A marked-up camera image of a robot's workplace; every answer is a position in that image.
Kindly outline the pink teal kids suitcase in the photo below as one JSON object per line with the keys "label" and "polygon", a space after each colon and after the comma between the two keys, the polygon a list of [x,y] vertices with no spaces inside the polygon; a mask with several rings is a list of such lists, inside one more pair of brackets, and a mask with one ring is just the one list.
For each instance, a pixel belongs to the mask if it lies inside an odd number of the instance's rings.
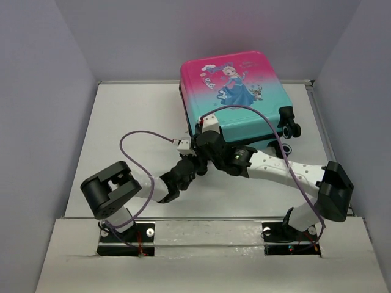
{"label": "pink teal kids suitcase", "polygon": [[277,148],[276,136],[301,135],[293,103],[259,51],[189,60],[180,68],[179,91],[191,135],[199,118],[212,110],[232,145],[264,150]]}

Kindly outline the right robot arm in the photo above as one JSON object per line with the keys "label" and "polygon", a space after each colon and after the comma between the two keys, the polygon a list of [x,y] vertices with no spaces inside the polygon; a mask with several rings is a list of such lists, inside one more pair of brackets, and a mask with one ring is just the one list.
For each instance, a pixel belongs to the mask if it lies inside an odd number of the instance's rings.
{"label": "right robot arm", "polygon": [[277,229],[288,240],[325,220],[344,222],[347,218],[354,185],[338,162],[307,165],[280,159],[252,147],[230,146],[215,131],[199,134],[195,146],[198,154],[231,176],[264,179],[300,191],[304,204],[290,208]]}

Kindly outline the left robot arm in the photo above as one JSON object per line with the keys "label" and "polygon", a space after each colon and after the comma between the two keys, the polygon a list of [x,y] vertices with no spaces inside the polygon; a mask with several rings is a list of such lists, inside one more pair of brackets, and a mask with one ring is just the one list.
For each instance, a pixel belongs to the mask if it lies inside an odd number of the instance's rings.
{"label": "left robot arm", "polygon": [[118,161],[85,179],[81,192],[95,219],[104,221],[102,229],[120,242],[129,242],[138,233],[135,216],[125,207],[134,197],[146,202],[169,203],[186,191],[197,175],[208,171],[208,159],[201,155],[181,155],[170,171],[159,177],[133,173],[128,164]]}

